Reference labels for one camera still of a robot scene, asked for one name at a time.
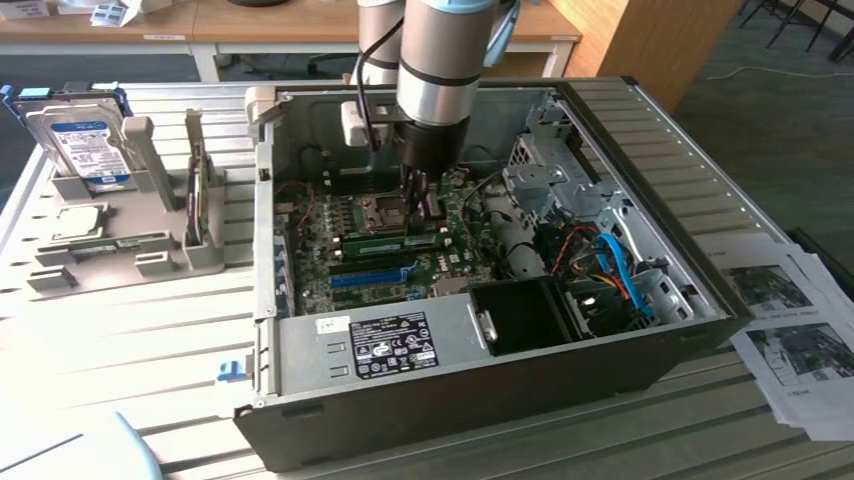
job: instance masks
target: red cable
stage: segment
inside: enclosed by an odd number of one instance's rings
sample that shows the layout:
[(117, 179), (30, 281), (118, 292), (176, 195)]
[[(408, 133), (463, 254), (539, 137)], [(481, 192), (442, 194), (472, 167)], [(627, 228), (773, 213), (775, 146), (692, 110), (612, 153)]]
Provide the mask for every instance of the red cable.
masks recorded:
[(563, 260), (563, 254), (565, 253), (565, 249), (569, 246), (569, 241), (572, 240), (572, 237), (575, 236), (575, 232), (577, 232), (579, 230), (589, 230), (592, 232), (596, 231), (595, 228), (588, 227), (587, 225), (581, 225), (581, 226), (575, 227), (572, 229), (569, 234), (565, 236), (565, 240), (563, 241), (563, 246), (560, 247), (560, 253), (557, 253), (557, 259), (555, 260), (555, 265), (553, 265), (553, 267), (551, 267), (551, 276), (553, 276), (555, 273), (557, 272), (557, 267), (560, 266), (560, 261)]
[(623, 287), (623, 284), (619, 283), (619, 279), (616, 278), (616, 276), (612, 273), (607, 273), (605, 275), (611, 279), (611, 281), (613, 282), (613, 285), (616, 285), (616, 288), (619, 289), (620, 293), (623, 294), (623, 298), (625, 300), (628, 300), (628, 291), (625, 290), (625, 287)]

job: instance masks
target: motherboard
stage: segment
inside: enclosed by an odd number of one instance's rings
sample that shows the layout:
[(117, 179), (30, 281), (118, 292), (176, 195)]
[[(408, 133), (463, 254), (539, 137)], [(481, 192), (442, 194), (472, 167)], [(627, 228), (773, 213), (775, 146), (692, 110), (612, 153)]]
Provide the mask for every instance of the motherboard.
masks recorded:
[(500, 278), (476, 187), (465, 169), (448, 172), (438, 197), (445, 218), (412, 233), (393, 189), (354, 193), (328, 178), (282, 183), (276, 214), (290, 226), (296, 315), (450, 295)]

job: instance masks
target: green ram module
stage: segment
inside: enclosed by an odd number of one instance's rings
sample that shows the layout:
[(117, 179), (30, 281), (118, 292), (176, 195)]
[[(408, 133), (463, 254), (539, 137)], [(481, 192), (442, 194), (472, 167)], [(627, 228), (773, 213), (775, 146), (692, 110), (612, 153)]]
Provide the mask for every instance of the green ram module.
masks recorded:
[(444, 247), (446, 232), (422, 235), (370, 235), (369, 237), (338, 239), (344, 260), (386, 255), (421, 253)]

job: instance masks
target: black cylinder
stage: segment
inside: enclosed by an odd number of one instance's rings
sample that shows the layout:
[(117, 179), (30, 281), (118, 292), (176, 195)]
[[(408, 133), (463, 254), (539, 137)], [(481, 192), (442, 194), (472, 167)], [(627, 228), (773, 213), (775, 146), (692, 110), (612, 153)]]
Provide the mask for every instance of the black cylinder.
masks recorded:
[(394, 125), (394, 151), (400, 162), (424, 172), (428, 182), (437, 182), (453, 166), (463, 151), (468, 117), (453, 125), (430, 126), (416, 122)]

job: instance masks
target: power supply label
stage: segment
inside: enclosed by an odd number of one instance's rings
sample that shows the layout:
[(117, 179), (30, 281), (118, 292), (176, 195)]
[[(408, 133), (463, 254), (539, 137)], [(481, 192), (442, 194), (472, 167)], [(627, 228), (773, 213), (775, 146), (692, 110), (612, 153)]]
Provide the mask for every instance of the power supply label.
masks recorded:
[(362, 380), (438, 365), (424, 312), (350, 322), (349, 340)]

